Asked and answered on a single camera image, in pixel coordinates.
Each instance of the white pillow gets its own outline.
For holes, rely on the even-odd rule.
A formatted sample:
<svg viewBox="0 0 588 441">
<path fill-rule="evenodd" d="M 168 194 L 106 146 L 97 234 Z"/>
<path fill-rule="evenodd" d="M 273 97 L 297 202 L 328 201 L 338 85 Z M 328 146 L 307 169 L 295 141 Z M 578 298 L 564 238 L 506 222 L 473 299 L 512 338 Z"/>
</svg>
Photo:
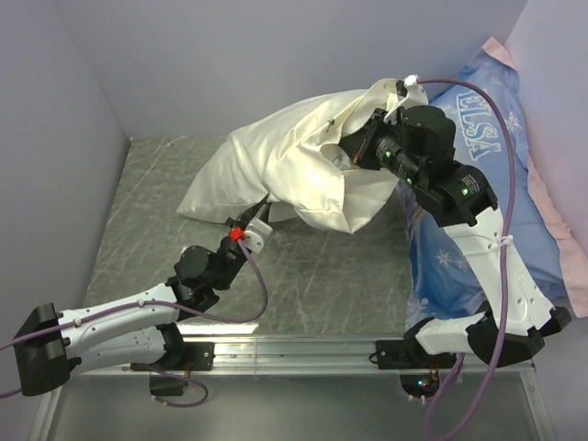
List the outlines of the white pillow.
<svg viewBox="0 0 588 441">
<path fill-rule="evenodd" d="M 317 96 L 283 108 L 231 133 L 202 167 L 177 212 L 225 222 L 270 194 L 271 221 L 298 214 L 312 227 L 355 232 L 386 203 L 398 179 L 387 170 L 361 170 L 337 145 L 361 129 L 376 107 L 426 104 L 399 102 L 396 80 L 368 90 Z"/>
</svg>

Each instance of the metal surface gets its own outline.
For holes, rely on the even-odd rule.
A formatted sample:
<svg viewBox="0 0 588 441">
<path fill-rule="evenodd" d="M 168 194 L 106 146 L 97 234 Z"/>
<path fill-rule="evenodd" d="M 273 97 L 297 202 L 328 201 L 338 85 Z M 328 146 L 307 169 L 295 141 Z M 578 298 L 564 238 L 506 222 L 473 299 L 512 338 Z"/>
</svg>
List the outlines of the metal surface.
<svg viewBox="0 0 588 441">
<path fill-rule="evenodd" d="M 61 397 L 53 398 L 53 407 L 59 402 L 47 439 L 422 439 L 426 404 L 408 400 L 397 371 L 378 371 L 368 363 L 374 342 L 382 338 L 188 337 L 215 343 L 214 369 L 197 375 L 211 391 L 204 405 L 164 408 L 149 399 L 149 374 L 102 369 L 72 379 Z M 485 368 L 478 359 L 467 359 L 462 381 L 444 398 L 447 405 L 439 406 L 439 434 L 467 410 Z M 200 394 L 189 388 L 185 397 L 174 400 L 193 401 Z M 457 439 L 551 441 L 549 428 L 534 366 L 523 363 L 499 369 L 480 410 Z"/>
<path fill-rule="evenodd" d="M 51 426 L 55 423 L 53 418 L 61 395 L 62 388 L 52 390 L 43 395 L 37 410 L 37 417 L 28 435 L 29 441 L 45 441 L 48 439 Z"/>
</svg>

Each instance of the white wall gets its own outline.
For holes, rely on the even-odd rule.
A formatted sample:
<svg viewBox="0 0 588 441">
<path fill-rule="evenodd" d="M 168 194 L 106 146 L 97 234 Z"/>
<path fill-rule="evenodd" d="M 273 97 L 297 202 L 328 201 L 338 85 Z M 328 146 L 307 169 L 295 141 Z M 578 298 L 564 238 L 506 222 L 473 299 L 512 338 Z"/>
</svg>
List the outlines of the white wall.
<svg viewBox="0 0 588 441">
<path fill-rule="evenodd" d="M 51 0 L 0 1 L 0 341 L 38 304 L 80 304 L 126 148 Z M 6 350 L 0 388 L 17 386 Z M 38 403 L 1 400 L 0 438 L 27 439 Z"/>
<path fill-rule="evenodd" d="M 531 155 L 588 253 L 588 44 L 585 0 L 531 0 L 506 43 L 521 78 Z"/>
<path fill-rule="evenodd" d="M 309 96 L 453 75 L 526 0 L 55 0 L 128 135 L 223 134 Z"/>
<path fill-rule="evenodd" d="M 531 156 L 571 233 L 588 252 L 585 0 L 529 0 L 506 42 L 521 78 Z M 546 340 L 537 374 L 558 439 L 583 441 L 588 423 L 588 320 Z"/>
</svg>

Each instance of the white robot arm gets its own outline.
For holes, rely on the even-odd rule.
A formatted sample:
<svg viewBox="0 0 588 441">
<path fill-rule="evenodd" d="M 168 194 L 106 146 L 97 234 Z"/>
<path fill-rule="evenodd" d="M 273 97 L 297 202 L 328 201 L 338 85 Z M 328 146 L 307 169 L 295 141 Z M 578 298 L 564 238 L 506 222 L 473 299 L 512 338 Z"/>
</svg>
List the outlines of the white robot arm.
<svg viewBox="0 0 588 441">
<path fill-rule="evenodd" d="M 508 313 L 497 366 L 528 360 L 544 346 L 543 337 L 571 321 L 570 313 L 554 308 L 530 276 L 512 237 L 502 237 L 503 214 L 484 174 L 454 160 L 455 123 L 441 109 L 426 105 L 423 87 L 414 75 L 397 87 L 406 98 L 395 114 L 377 108 L 362 129 L 339 145 L 356 166 L 386 168 L 413 190 L 417 203 L 468 260 L 488 305 L 461 319 L 420 321 L 406 333 L 400 349 L 393 345 L 392 350 L 377 352 L 378 364 L 427 368 L 433 356 L 446 353 L 473 353 L 490 363 L 501 321 L 503 277 L 508 284 Z M 404 102 L 412 106 L 405 108 Z M 503 247 L 505 274 L 500 265 Z"/>
<path fill-rule="evenodd" d="M 174 266 L 174 277 L 139 294 L 59 313 L 52 303 L 36 308 L 16 335 L 26 341 L 14 345 L 22 394 L 40 395 L 72 375 L 97 368 L 129 363 L 159 369 L 183 366 L 187 348 L 176 323 L 194 315 L 225 322 L 259 318 L 267 307 L 265 287 L 263 307 L 253 317 L 220 318 L 205 311 L 219 300 L 215 290 L 231 287 L 249 252 L 264 248 L 272 232 L 268 215 L 265 197 L 237 220 L 227 220 L 231 230 L 216 252 L 188 247 Z M 51 327 L 57 329 L 43 334 Z"/>
</svg>

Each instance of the pillowcase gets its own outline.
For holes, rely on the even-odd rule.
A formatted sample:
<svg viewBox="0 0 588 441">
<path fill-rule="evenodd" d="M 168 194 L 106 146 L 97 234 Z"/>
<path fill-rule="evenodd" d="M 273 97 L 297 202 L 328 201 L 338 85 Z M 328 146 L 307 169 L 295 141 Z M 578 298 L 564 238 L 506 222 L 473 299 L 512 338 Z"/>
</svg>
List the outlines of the pillowcase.
<svg viewBox="0 0 588 441">
<path fill-rule="evenodd" d="M 482 87 L 503 114 L 515 150 L 516 197 L 510 230 L 514 244 L 545 296 L 565 296 L 560 250 L 527 190 L 528 142 L 523 109 L 517 98 L 516 70 L 482 49 L 459 78 Z M 431 104 L 456 123 L 456 159 L 478 167 L 486 175 L 505 213 L 509 188 L 506 144 L 488 104 L 477 93 L 457 85 L 436 96 Z M 399 185 L 399 194 L 413 264 L 407 328 L 425 317 L 447 319 L 473 314 L 484 295 L 467 260 L 433 217 L 416 204 L 410 188 Z"/>
<path fill-rule="evenodd" d="M 269 193 L 270 220 L 298 214 L 310 226 L 355 232 L 386 203 L 398 179 L 361 170 L 337 145 L 376 107 L 425 104 L 422 87 L 399 101 L 396 80 L 368 90 L 317 96 L 231 133 L 198 172 L 177 212 L 225 222 Z"/>
</svg>

